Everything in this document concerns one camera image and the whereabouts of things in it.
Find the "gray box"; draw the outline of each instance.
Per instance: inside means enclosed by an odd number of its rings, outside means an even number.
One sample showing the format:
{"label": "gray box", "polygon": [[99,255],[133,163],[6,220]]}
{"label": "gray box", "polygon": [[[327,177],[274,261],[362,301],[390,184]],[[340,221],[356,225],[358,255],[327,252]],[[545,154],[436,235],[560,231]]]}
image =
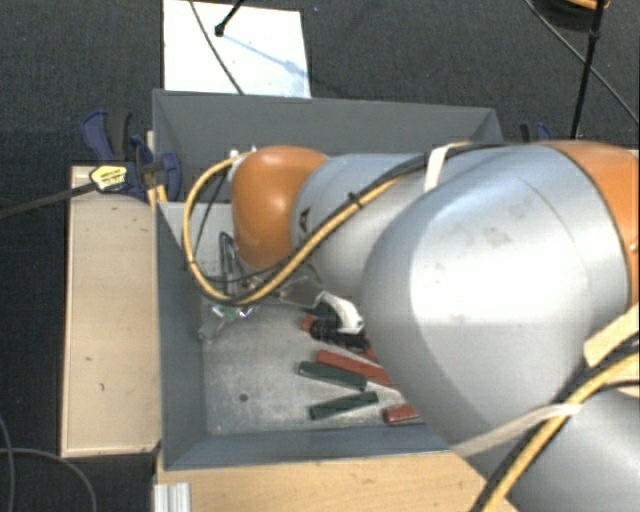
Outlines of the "gray box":
{"label": "gray box", "polygon": [[[335,155],[411,153],[452,140],[501,140],[491,109],[154,91],[153,111],[156,153],[178,153],[187,186],[190,175],[224,158],[231,147],[243,150],[251,144],[305,145]],[[194,236],[204,211],[199,205],[194,212]],[[248,319],[212,334],[212,304],[193,282],[180,247],[182,212],[182,203],[169,203],[157,214],[167,470],[446,449],[425,425],[384,425],[380,409],[404,400],[375,384],[367,390],[379,394],[378,407],[311,421],[309,406],[349,392],[296,375],[300,361],[326,348],[300,330],[300,309],[264,304]],[[198,259],[208,273],[218,270],[221,230],[232,233],[227,204],[214,205],[205,223]]]}

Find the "wooden board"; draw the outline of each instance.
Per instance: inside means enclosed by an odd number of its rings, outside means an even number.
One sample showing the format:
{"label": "wooden board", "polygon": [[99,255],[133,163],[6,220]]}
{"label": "wooden board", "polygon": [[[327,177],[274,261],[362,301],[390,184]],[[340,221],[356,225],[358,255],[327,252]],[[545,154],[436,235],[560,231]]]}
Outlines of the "wooden board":
{"label": "wooden board", "polygon": [[[72,170],[72,185],[90,167]],[[151,452],[160,439],[153,216],[92,192],[71,201],[60,451]]]}

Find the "black object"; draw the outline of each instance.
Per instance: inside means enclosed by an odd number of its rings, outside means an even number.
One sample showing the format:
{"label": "black object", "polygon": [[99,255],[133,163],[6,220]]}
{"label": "black object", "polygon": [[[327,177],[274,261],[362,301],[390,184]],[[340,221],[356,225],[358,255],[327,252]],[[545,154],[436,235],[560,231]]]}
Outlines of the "black object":
{"label": "black object", "polygon": [[238,12],[238,9],[240,9],[243,3],[244,3],[244,0],[238,0],[229,11],[229,14],[227,14],[225,18],[216,25],[216,28],[214,31],[216,37],[222,37],[224,35],[224,29],[226,28],[227,23],[231,21],[231,18],[233,18],[236,12]]}
{"label": "black object", "polygon": [[353,411],[360,407],[377,404],[378,394],[375,391],[360,393],[359,395],[345,396],[330,402],[324,402],[313,407],[309,407],[309,416],[312,420],[323,420],[336,414]]}
{"label": "black object", "polygon": [[312,363],[310,361],[300,363],[298,375],[358,391],[364,391],[368,381],[364,375],[339,370],[326,364]]}
{"label": "black object", "polygon": [[573,124],[571,126],[571,133],[569,135],[572,139],[578,138],[578,125],[580,124],[584,98],[587,93],[587,84],[589,82],[591,66],[593,65],[593,56],[596,52],[596,43],[598,42],[598,39],[600,39],[600,24],[602,23],[602,15],[604,14],[605,2],[606,0],[598,0],[598,3],[596,4],[596,12],[593,15],[593,24],[591,25],[591,30],[589,31],[589,47],[587,48],[584,68],[582,69],[582,80],[580,81],[580,90],[578,91],[576,110],[573,114]]}
{"label": "black object", "polygon": [[364,333],[344,334],[338,332],[338,323],[333,320],[323,318],[314,320],[309,327],[309,334],[315,340],[325,341],[358,352],[364,352],[371,347]]}

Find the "dark carpet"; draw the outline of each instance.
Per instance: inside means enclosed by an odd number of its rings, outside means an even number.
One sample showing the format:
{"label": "dark carpet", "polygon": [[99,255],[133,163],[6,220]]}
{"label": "dark carpet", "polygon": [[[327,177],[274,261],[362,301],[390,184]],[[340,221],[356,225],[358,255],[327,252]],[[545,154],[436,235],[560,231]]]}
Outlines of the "dark carpet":
{"label": "dark carpet", "polygon": [[[541,121],[556,137],[569,133],[582,66],[522,0],[246,5],[302,10],[316,97],[493,107],[508,139],[519,138],[522,122]],[[588,19],[544,7],[584,53]],[[613,0],[594,61],[636,115],[638,19],[640,2]],[[3,0],[0,206],[67,186],[70,165],[93,156],[78,130],[89,112],[129,110],[132,132],[150,128],[151,90],[161,86],[160,0]],[[638,146],[637,125],[593,78],[580,134]],[[60,418],[65,208],[0,221],[0,414],[15,446],[51,452]],[[84,460],[81,467],[101,511],[149,510],[149,456]],[[85,491],[64,468],[20,457],[18,473],[16,510],[89,510]]]}

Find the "white cardboard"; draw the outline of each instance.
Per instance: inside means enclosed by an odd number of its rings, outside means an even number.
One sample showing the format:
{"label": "white cardboard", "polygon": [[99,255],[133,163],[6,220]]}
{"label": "white cardboard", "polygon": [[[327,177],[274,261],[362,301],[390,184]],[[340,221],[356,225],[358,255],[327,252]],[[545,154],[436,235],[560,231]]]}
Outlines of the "white cardboard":
{"label": "white cardboard", "polygon": [[[214,27],[231,6],[194,4],[213,45],[246,94],[311,97],[299,12],[241,7],[219,38]],[[183,0],[164,0],[164,87],[171,91],[236,92],[189,2]]]}

